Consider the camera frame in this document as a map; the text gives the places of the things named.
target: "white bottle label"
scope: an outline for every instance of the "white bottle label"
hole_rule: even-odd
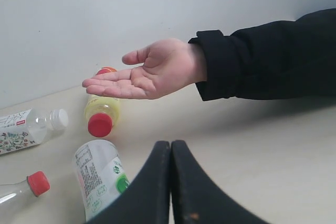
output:
[[[118,156],[102,167],[103,159],[89,144],[75,154],[87,221],[109,206],[129,185]]]
[[[0,155],[39,144],[27,131],[30,111],[0,117]]]

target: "table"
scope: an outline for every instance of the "table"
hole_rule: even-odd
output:
[[[86,102],[85,90],[76,87],[0,110],[64,108],[70,118],[55,139],[0,156],[0,184],[38,170],[50,181],[50,191],[18,213],[15,224],[84,223],[71,159],[94,139],[83,119]],[[182,139],[224,192],[266,221],[335,223],[336,99],[202,102],[191,85],[158,100],[123,100],[121,111],[107,139],[118,148],[130,181],[157,140]]]

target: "palm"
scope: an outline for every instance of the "palm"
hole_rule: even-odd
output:
[[[192,83],[193,62],[188,44],[161,40],[123,57],[132,69],[105,73],[85,80],[87,92],[116,98],[156,99]]]

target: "bottle with yellow liquid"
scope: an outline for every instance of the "bottle with yellow liquid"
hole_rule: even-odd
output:
[[[97,74],[116,72],[114,68],[103,67]],[[92,136],[105,137],[110,134],[112,127],[119,119],[120,100],[118,98],[89,95],[84,110],[88,122],[88,130]]]

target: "black jacket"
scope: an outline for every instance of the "black jacket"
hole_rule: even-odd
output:
[[[199,31],[207,81],[196,86],[204,101],[336,95],[336,9],[241,29],[230,36]]]

